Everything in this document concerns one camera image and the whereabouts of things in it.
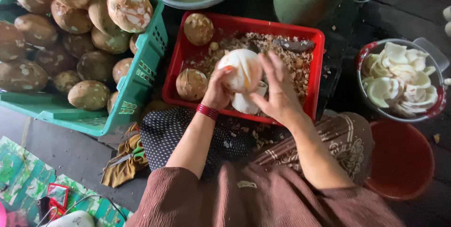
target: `green mat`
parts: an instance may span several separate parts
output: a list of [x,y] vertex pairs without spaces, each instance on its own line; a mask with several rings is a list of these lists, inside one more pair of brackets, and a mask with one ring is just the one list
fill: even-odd
[[[0,183],[8,188],[0,193],[0,201],[7,212],[23,209],[27,213],[30,226],[39,222],[36,200],[45,196],[47,185],[56,183],[70,188],[67,208],[86,195],[96,195],[65,175],[55,176],[55,170],[7,137],[0,139]],[[116,205],[127,217],[129,210]],[[121,227],[124,220],[110,202],[99,197],[90,197],[80,202],[72,211],[83,210],[90,213],[98,227]]]

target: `dark floor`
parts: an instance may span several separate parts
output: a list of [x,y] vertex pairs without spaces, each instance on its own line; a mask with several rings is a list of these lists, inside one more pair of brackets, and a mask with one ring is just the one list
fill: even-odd
[[[250,4],[250,11],[235,1],[226,0],[210,10],[275,20],[272,0],[240,0]],[[253,5],[256,1],[267,6]],[[448,5],[451,5],[451,0],[372,0],[359,8],[358,5],[345,1],[334,18],[325,20],[319,26],[326,35],[328,49],[323,60],[330,63],[333,75],[329,79],[321,80],[319,105],[328,104],[328,108],[336,111],[354,111],[365,115],[367,119],[376,118],[376,115],[359,102],[356,94],[358,91],[355,88],[352,61],[354,55],[364,44],[377,39],[399,37],[414,40],[425,37],[449,57],[451,39],[444,34],[446,21],[442,17],[442,11]],[[168,7],[163,12],[170,41],[175,39],[183,12]],[[330,29],[332,25],[337,27],[334,32]],[[451,77],[450,71],[448,69],[445,72],[446,78]],[[329,100],[331,89],[335,87],[335,76],[339,76],[340,80],[336,86],[336,94]],[[448,128],[451,124],[450,114],[451,106],[448,105],[439,117],[415,124],[431,142],[436,173],[429,190],[419,198],[408,202],[389,201],[390,206],[407,226],[451,226],[451,129]],[[24,132],[28,122],[28,131]],[[437,133],[441,135],[439,144],[434,143],[432,139]],[[148,173],[140,173],[136,179],[118,189],[100,184],[102,168],[114,151],[91,137],[43,121],[29,121],[26,116],[3,107],[0,107],[1,135],[22,143],[37,157],[54,167],[57,174],[64,173],[88,189],[108,196],[132,211],[137,209]]]

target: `scissors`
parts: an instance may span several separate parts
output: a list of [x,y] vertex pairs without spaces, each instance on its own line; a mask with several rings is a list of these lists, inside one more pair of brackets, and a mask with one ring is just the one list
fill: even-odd
[[136,149],[134,149],[132,151],[132,153],[124,156],[123,158],[120,158],[118,161],[116,161],[113,164],[111,164],[110,167],[118,165],[118,164],[120,164],[123,161],[127,161],[128,159],[130,159],[132,157],[146,158],[146,154],[144,153],[144,148],[143,148],[143,144],[141,143],[141,140],[138,141],[138,143],[136,144]]

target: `red plastic tray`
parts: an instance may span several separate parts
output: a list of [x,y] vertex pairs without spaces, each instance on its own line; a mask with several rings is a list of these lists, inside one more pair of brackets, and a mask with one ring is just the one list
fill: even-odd
[[[172,53],[171,64],[166,75],[165,85],[163,86],[163,99],[168,104],[186,106],[195,109],[200,101],[188,102],[182,99],[178,95],[175,87],[175,81],[177,80],[177,76],[180,72],[185,68],[192,67],[190,63],[184,61],[198,62],[203,59],[203,56],[208,54],[209,45],[195,46],[188,41],[183,32],[183,24],[185,23],[185,19],[191,13],[193,13],[193,11],[186,12],[182,18],[182,23],[180,24],[177,43],[175,44],[174,52]],[[238,31],[242,33],[257,32],[260,34],[282,35],[286,37],[296,36],[299,39],[309,39],[315,42],[316,46],[313,50],[313,60],[310,63],[310,74],[308,76],[307,98],[303,106],[305,113],[310,116],[313,121],[315,121],[324,52],[324,34],[320,30],[215,13],[204,14],[212,20],[216,29],[212,41],[219,42],[224,37],[230,36]],[[244,114],[235,110],[221,110],[220,113],[247,120],[280,125],[272,118]]]

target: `red bangle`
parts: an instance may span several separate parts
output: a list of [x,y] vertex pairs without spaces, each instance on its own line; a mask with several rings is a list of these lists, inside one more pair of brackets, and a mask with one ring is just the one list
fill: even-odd
[[203,104],[199,104],[196,109],[197,112],[204,114],[207,117],[210,117],[212,120],[216,120],[219,115],[219,111],[217,109],[209,108]]

